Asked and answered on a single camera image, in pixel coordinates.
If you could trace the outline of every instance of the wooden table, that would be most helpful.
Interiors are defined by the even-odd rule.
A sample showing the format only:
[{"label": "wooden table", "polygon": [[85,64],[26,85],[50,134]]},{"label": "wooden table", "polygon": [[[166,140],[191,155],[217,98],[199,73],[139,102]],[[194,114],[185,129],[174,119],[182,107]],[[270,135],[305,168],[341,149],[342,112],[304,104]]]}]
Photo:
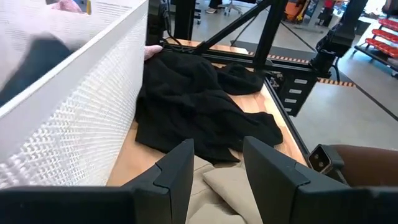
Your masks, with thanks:
[{"label": "wooden table", "polygon": [[[183,45],[189,46],[196,46],[199,44],[199,42],[184,40],[181,40],[181,43]],[[216,45],[212,47],[212,49],[241,54],[248,53],[245,49],[222,45]],[[266,113],[274,115],[274,119],[281,129],[282,134],[284,135],[283,143],[279,144],[275,148],[280,152],[283,152],[285,155],[295,159],[296,161],[307,165],[298,144],[295,142],[291,130],[288,128],[284,117],[279,111],[277,104],[273,100],[271,93],[265,85],[258,93],[230,97],[245,112],[256,113],[260,111],[265,111]],[[137,177],[139,174],[143,173],[145,170],[153,166],[155,162],[157,162],[164,156],[163,153],[155,149],[151,149],[147,146],[135,142],[137,128],[138,124],[136,122],[133,122],[126,136],[126,139],[124,140],[124,144],[113,167],[107,185],[120,186],[122,184],[125,184],[126,182]],[[241,153],[235,151],[231,152],[237,158],[243,159],[243,155]]]}]

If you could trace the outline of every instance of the cable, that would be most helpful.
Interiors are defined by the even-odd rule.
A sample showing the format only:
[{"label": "cable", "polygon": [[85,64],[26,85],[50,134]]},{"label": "cable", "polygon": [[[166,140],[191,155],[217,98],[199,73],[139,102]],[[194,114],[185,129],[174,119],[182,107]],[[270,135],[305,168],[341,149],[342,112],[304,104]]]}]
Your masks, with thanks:
[{"label": "cable", "polygon": [[250,24],[257,18],[257,16],[254,16],[254,18],[243,28],[243,30],[236,36],[236,38],[231,42],[231,47],[234,46],[235,42],[238,40],[238,38],[243,34],[243,32],[250,26]]},{"label": "cable", "polygon": [[176,48],[174,46],[171,46],[171,44],[167,41],[168,38],[166,38],[166,39],[162,38],[163,47],[164,47],[164,45],[167,44],[173,51],[185,52],[181,42],[172,35],[172,26],[171,26],[170,19],[169,19],[170,18],[170,0],[166,0],[166,1],[167,1],[167,9],[162,12],[162,17],[164,18],[164,23],[165,23],[165,28],[166,28],[166,31],[167,31],[167,35],[169,35],[168,38],[171,38],[172,40],[174,40],[174,42],[176,44],[178,44],[180,46],[180,48]]},{"label": "cable", "polygon": [[336,71],[336,78],[337,78],[337,81],[338,81],[338,82],[340,82],[340,72],[338,71],[338,60],[339,60],[339,59],[340,59],[340,58],[337,58],[335,64],[332,65],[332,67],[333,67],[333,68],[335,69],[335,71]]}]

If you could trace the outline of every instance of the khaki fabric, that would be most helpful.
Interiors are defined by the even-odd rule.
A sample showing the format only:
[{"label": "khaki fabric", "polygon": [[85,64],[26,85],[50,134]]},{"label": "khaki fabric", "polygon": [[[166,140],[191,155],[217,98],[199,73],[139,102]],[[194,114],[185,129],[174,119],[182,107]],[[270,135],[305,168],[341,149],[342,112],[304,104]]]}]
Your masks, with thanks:
[{"label": "khaki fabric", "polygon": [[195,156],[187,223],[262,223],[243,162],[214,168]]}]

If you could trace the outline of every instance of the hazard tape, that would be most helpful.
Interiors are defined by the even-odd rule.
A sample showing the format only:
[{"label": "hazard tape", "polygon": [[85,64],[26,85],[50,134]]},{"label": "hazard tape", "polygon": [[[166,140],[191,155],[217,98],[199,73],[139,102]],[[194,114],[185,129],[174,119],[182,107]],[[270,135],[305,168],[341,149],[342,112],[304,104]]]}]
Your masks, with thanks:
[{"label": "hazard tape", "polygon": [[285,60],[288,62],[310,63],[309,60],[303,60],[303,59],[297,59],[297,58],[291,58],[291,57],[283,57],[283,56],[271,55],[271,54],[269,54],[267,58],[277,59],[277,60]]},{"label": "hazard tape", "polygon": [[[277,60],[285,60],[285,61],[297,62],[297,63],[310,63],[309,60],[290,58],[290,57],[282,57],[282,56],[271,55],[271,54],[269,54],[267,58],[277,59]],[[331,79],[328,79],[328,78],[318,78],[318,82],[319,83],[325,83],[325,84],[331,84],[331,85],[356,87],[356,85],[354,83],[351,83],[351,82],[342,82],[342,81],[339,82],[339,81],[331,80]]]},{"label": "hazard tape", "polygon": [[339,85],[339,86],[347,86],[347,87],[356,87],[354,83],[350,82],[343,82],[343,81],[336,81],[336,80],[331,80],[328,78],[318,78],[318,83],[325,83],[325,84],[331,84],[331,85]]}]

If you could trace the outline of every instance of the white mesh panel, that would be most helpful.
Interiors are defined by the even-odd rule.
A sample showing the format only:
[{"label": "white mesh panel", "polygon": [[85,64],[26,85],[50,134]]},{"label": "white mesh panel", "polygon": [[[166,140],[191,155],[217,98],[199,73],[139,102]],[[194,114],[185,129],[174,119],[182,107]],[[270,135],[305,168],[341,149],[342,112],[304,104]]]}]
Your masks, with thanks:
[{"label": "white mesh panel", "polygon": [[104,185],[142,84],[147,2],[0,108],[0,188]]}]

